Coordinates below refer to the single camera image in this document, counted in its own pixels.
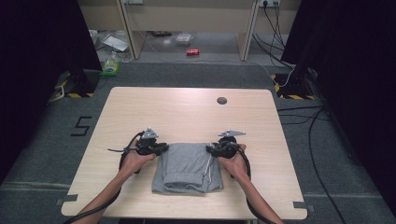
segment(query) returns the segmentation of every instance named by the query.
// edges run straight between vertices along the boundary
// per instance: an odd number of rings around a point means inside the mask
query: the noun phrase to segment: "red object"
[[[199,49],[188,49],[187,56],[190,56],[190,55],[199,55]]]

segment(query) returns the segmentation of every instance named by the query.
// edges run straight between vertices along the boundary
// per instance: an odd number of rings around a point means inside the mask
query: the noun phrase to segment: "black cable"
[[[280,117],[282,116],[282,117],[297,117],[297,118],[305,118],[305,119],[308,119],[308,118],[312,118],[312,116],[304,116],[304,115],[291,115],[291,114],[288,114],[288,115],[279,115]],[[324,120],[324,121],[331,121],[330,119],[320,119],[320,120]]]
[[[274,46],[274,39],[275,39],[275,34],[273,35],[273,40],[272,40],[272,42],[271,42],[271,47],[270,47],[270,55],[273,55],[273,56],[275,57],[275,55],[272,53],[272,48],[273,48],[273,46]],[[270,57],[270,60],[271,60],[271,63],[272,63],[275,67],[281,68],[280,66],[274,64],[273,57]]]
[[[267,14],[266,7],[264,7],[264,13],[265,13],[265,16],[267,17],[268,21],[270,22],[270,25],[271,25],[271,27],[272,27],[272,29],[273,29],[273,31],[274,31],[274,35],[276,36],[277,42],[279,42],[279,44],[281,44],[283,47],[285,47],[285,45],[283,44],[283,41],[282,41],[281,37],[277,34],[276,28],[275,28],[274,25],[272,24],[271,19],[270,19],[270,17],[269,17],[268,14]]]
[[[92,210],[87,211],[87,212],[85,212],[85,213],[81,213],[81,214],[79,214],[79,215],[76,215],[75,217],[71,217],[71,218],[67,219],[66,222],[64,222],[64,224],[73,223],[73,222],[75,222],[75,221],[77,221],[77,220],[79,220],[79,219],[82,219],[82,218],[84,218],[84,217],[90,216],[90,215],[92,215],[92,214],[94,214],[94,213],[97,213],[97,212],[99,212],[99,211],[101,211],[101,210],[107,208],[109,205],[111,205],[112,203],[114,203],[114,201],[116,201],[116,199],[117,199],[117,198],[119,197],[119,195],[120,195],[120,192],[121,192],[121,189],[120,189],[120,190],[116,193],[116,195],[114,195],[113,198],[111,198],[110,201],[108,201],[107,203],[104,203],[104,204],[102,204],[102,205],[100,205],[100,206],[98,206],[98,207],[96,207],[96,208],[93,208]]]
[[[102,47],[95,49],[95,51],[98,51],[99,49],[104,49],[105,47],[107,47],[107,45],[103,45]]]
[[[99,83],[97,84],[97,87],[98,87],[99,90],[101,90],[101,89],[107,84],[108,78],[106,78],[106,77],[100,77],[100,78],[99,78],[99,81],[100,81],[100,80],[103,80],[104,83],[102,83],[101,85],[99,85]]]
[[[297,110],[297,109],[322,108],[322,107],[323,107],[323,105],[300,106],[300,107],[278,109],[277,112],[287,111],[287,110]]]
[[[288,124],[304,124],[304,123],[307,123],[310,119],[312,119],[314,116],[316,115],[316,113],[315,114],[313,114],[312,116],[310,116],[310,117],[307,117],[307,119],[306,120],[304,120],[304,121],[301,121],[301,122],[292,122],[292,123],[281,123],[282,125],[288,125]]]
[[[282,46],[283,48],[285,48],[285,43],[283,42],[283,38],[282,38],[282,34],[280,33],[280,25],[279,25],[279,15],[280,15],[280,8],[279,8],[279,3],[278,2],[274,2],[275,4],[275,14],[276,14],[276,29],[279,31],[279,37],[280,37],[280,41],[282,42]]]
[[[318,118],[318,115],[321,113],[321,111],[324,109],[324,106],[316,113],[316,115],[314,116],[311,125],[309,126],[309,131],[308,131],[308,145],[309,145],[309,153],[311,155],[311,161],[312,164],[314,166],[314,170],[315,170],[315,174],[317,175],[318,181],[320,183],[320,185],[323,187],[327,197],[329,198],[330,202],[332,202],[332,206],[334,207],[335,211],[337,212],[338,216],[340,217],[342,223],[346,224],[340,210],[338,209],[337,205],[335,204],[334,200],[332,199],[332,196],[330,196],[329,191],[327,191],[326,186],[324,185],[319,173],[318,173],[318,167],[317,164],[315,163],[315,159],[314,159],[314,154],[313,154],[313,150],[312,150],[312,140],[311,140],[311,133],[312,133],[312,127],[314,126],[315,120]]]
[[[241,147],[238,148],[238,151],[239,151],[240,155],[242,156],[242,158],[243,158],[244,161],[245,161],[245,165],[246,165],[246,167],[247,167],[247,176],[248,176],[249,179],[251,179],[250,163],[249,163],[249,161],[248,161],[248,157],[247,157],[247,155],[245,154],[244,150],[242,150]],[[258,212],[253,208],[253,206],[251,205],[251,203],[250,203],[250,201],[248,200],[248,198],[247,198],[247,207],[248,207],[248,209],[250,210],[250,212],[251,212],[256,218],[258,218],[260,221],[263,221],[264,223],[267,223],[267,224],[275,224],[275,222],[271,221],[270,219],[268,219],[268,218],[266,218],[266,217],[263,217],[260,213],[258,213]]]
[[[128,144],[128,146],[127,146],[126,148],[130,148],[130,147],[131,147],[131,144],[134,142],[134,140],[136,139],[136,137],[137,137],[137,136],[142,136],[143,133],[144,133],[144,132],[137,133],[137,134],[132,138],[131,142]],[[109,151],[116,151],[116,152],[122,152],[122,151],[124,151],[124,150],[115,150],[115,149],[110,149],[110,148],[109,148],[108,150],[109,150]],[[104,204],[102,204],[102,205],[99,205],[98,207],[93,208],[93,209],[91,209],[90,211],[87,211],[87,212],[85,212],[85,213],[81,213],[81,214],[79,214],[79,215],[76,215],[76,216],[74,216],[74,217],[71,217],[71,218],[69,218],[68,220],[66,220],[66,222],[64,222],[64,224],[73,223],[73,222],[75,222],[75,221],[77,221],[77,220],[79,220],[79,219],[82,219],[82,218],[84,218],[84,217],[90,216],[90,215],[92,215],[92,214],[95,214],[95,213],[97,213],[97,212],[99,212],[99,211],[101,211],[101,210],[103,210],[103,209],[109,207],[112,203],[114,203],[114,201],[116,201],[116,199],[119,197],[120,193],[121,193],[121,189],[120,189],[120,190],[116,193],[116,195],[114,195],[113,198],[111,198],[108,202],[106,202],[106,203],[104,203]]]
[[[282,51],[284,50],[284,49],[282,49],[282,48],[278,48],[277,46],[273,46],[273,45],[271,45],[271,44],[268,44],[267,42],[265,42],[264,40],[262,40],[262,39],[260,38],[259,35],[256,34],[256,36],[257,36],[257,38],[259,38],[259,40],[260,40],[263,44],[268,45],[268,46],[270,46],[270,47],[273,47],[274,49],[279,49],[279,50],[282,50]]]
[[[277,60],[279,63],[285,65],[286,67],[292,69],[293,67],[291,67],[290,65],[280,61],[277,57],[275,57],[272,53],[270,53],[267,49],[265,49],[260,43],[259,41],[256,39],[255,36],[253,36],[253,39],[256,41],[256,43],[259,45],[259,47],[262,49],[262,51],[266,52],[268,55],[270,55],[270,57],[273,57],[275,60]]]

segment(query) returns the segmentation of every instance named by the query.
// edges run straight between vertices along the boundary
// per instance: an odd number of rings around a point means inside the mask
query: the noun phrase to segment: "gray carpet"
[[[270,74],[288,70],[268,67]],[[276,107],[322,105],[322,101],[285,100],[275,95],[271,78],[258,65],[124,63],[116,77],[102,78],[92,98],[63,98],[50,104],[41,118],[34,140],[23,150],[0,188],[0,223],[63,223],[57,200],[67,194],[79,162],[113,87],[189,87],[267,89],[274,93]],[[341,223],[319,184],[308,146],[307,120],[318,108],[280,111],[304,199],[308,218],[288,223]],[[76,129],[90,126],[86,136]],[[355,165],[326,112],[312,128],[312,152],[319,175],[346,223],[396,223],[363,167]],[[104,218],[101,223],[118,223]]]

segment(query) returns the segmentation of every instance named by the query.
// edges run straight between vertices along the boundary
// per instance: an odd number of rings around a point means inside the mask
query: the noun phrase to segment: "human arm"
[[[125,181],[131,177],[135,172],[137,172],[146,162],[155,159],[155,154],[150,154],[147,156],[140,156],[136,151],[131,150],[123,161],[123,164],[116,174],[116,176],[107,184],[107,186],[100,192],[90,203],[88,203],[78,214],[85,213],[96,207],[101,206],[104,203],[109,202],[121,189],[121,186]],[[90,216],[84,217],[82,219],[76,220],[75,224],[88,224],[88,223],[98,223],[100,218],[106,209],[96,212]]]
[[[245,151],[246,145],[241,144],[239,146]],[[282,219],[280,219],[277,213],[264,200],[264,198],[254,187],[253,183],[250,181],[245,161],[240,152],[237,152],[235,156],[230,159],[218,157],[218,161],[224,166],[230,175],[233,175],[234,179],[245,192],[247,199],[253,206],[254,210],[276,224],[283,223]]]

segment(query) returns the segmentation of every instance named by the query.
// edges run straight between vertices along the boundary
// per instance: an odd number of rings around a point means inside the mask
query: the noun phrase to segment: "human hand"
[[[245,144],[239,144],[239,146],[244,151],[247,148]],[[245,160],[239,151],[230,159],[218,157],[218,161],[224,166],[225,170],[230,173],[230,175],[233,175],[236,181],[240,182],[248,180],[248,169]]]
[[[134,147],[136,145],[137,145],[137,140],[135,139],[132,142],[131,147]],[[129,153],[125,156],[120,172],[126,174],[127,177],[130,177],[138,170],[140,170],[140,168],[146,162],[154,160],[155,157],[156,155],[154,153],[149,154],[147,156],[141,156],[135,150],[130,150]]]

